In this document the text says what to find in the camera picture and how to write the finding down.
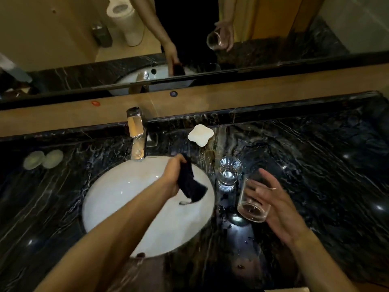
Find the black towel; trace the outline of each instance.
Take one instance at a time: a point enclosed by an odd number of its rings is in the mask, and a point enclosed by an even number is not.
[[[208,188],[193,179],[192,161],[187,155],[182,155],[186,159],[186,163],[181,163],[181,170],[177,183],[184,195],[191,199],[192,203],[195,203],[200,201],[203,196],[205,196]],[[187,204],[190,203],[180,202],[180,205]]]

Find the wooden trim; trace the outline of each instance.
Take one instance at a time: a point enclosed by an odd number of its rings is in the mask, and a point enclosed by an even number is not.
[[[152,118],[371,90],[389,91],[389,64],[0,111],[0,137],[122,122],[134,106]]]

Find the faucet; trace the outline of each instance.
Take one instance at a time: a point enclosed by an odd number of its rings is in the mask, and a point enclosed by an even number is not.
[[[131,160],[141,160],[145,157],[145,147],[157,145],[157,135],[155,135],[154,140],[152,140],[150,135],[147,135],[147,121],[138,107],[132,107],[127,110],[127,121],[129,135],[134,139],[132,142]]]

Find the sink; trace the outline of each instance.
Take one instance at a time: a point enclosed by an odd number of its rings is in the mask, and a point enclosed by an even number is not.
[[[184,67],[184,72],[185,75],[195,74],[194,71],[190,70],[187,67]],[[138,69],[126,75],[124,78],[119,80],[116,84],[129,84],[129,83],[135,83],[139,81],[152,81],[152,80],[166,79],[166,78],[169,78],[169,69],[167,64],[163,64],[163,65],[158,65],[156,67],[147,67],[147,68]],[[189,87],[189,85],[192,82],[193,80],[159,83],[155,85],[150,85],[149,91],[154,92],[154,91],[166,90],[166,89],[186,88]],[[114,90],[110,90],[109,92],[115,96],[127,95],[128,88],[114,89]]]
[[[105,172],[91,186],[82,206],[82,222],[89,232],[105,218],[132,200],[156,181],[170,157],[147,157],[141,162],[129,160]],[[170,198],[153,220],[131,257],[144,253],[153,257],[172,251],[194,237],[211,218],[215,193],[205,172],[192,165],[195,180],[208,187],[202,200],[190,201],[181,190]]]

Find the reflected hand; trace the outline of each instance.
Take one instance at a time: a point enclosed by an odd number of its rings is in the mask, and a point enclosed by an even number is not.
[[[217,31],[220,29],[220,49],[227,49],[227,52],[234,46],[234,27],[232,21],[221,20],[215,23]]]
[[[169,68],[169,76],[174,75],[173,71],[173,65],[179,64],[180,60],[178,59],[178,54],[177,54],[177,49],[173,42],[168,42],[166,45],[162,45],[163,49],[165,50],[165,56],[166,56],[166,61],[168,63],[168,68]]]
[[[181,163],[186,163],[182,154],[177,154],[175,157],[170,158],[161,176],[161,179],[165,181],[168,186],[169,198],[178,193],[179,187],[177,181],[178,176],[180,175]]]
[[[271,191],[257,184],[255,191],[249,191],[247,194],[258,201],[263,200],[272,206],[266,222],[278,238],[289,248],[292,248],[296,241],[310,233],[310,229],[297,212],[290,196],[284,191],[278,180],[265,169],[260,169],[260,174],[275,189]]]

